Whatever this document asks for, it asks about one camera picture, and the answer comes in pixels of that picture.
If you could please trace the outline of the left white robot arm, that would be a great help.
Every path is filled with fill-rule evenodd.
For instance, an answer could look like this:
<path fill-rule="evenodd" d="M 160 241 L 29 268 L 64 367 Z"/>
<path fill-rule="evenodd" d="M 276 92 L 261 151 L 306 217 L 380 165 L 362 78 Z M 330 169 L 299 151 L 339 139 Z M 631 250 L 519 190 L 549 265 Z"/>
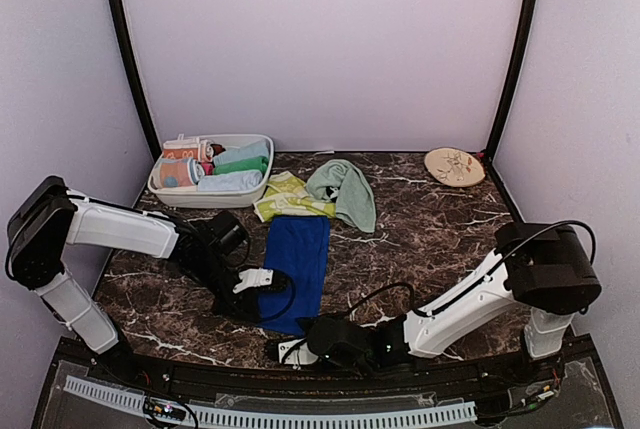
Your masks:
<path fill-rule="evenodd" d="M 223 312 L 257 322 L 255 296 L 244 293 L 273 281 L 268 269 L 232 268 L 226 257 L 248 236 L 228 212 L 188 222 L 90 198 L 49 176 L 7 224 L 5 272 L 35 292 L 95 354 L 120 385 L 141 376 L 140 361 L 123 347 L 115 323 L 73 278 L 62 260 L 69 245 L 90 245 L 172 260 L 187 277 L 212 292 Z"/>

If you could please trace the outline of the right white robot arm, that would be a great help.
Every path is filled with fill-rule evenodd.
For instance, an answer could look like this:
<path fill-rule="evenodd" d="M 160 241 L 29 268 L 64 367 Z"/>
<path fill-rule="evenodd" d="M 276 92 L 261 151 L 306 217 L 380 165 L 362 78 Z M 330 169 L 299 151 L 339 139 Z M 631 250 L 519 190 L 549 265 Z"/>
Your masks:
<path fill-rule="evenodd" d="M 548 225 L 512 222 L 495 234 L 496 247 L 460 283 L 426 305 L 377 328 L 345 315 L 306 319 L 303 342 L 280 347 L 278 359 L 297 366 L 328 363 L 374 373 L 413 358 L 440 356 L 457 340 L 516 306 L 527 306 L 524 350 L 510 362 L 521 383 L 534 381 L 557 354 L 574 316 L 601 294 L 593 269 L 594 250 L 585 250 L 576 230 L 585 223 Z"/>

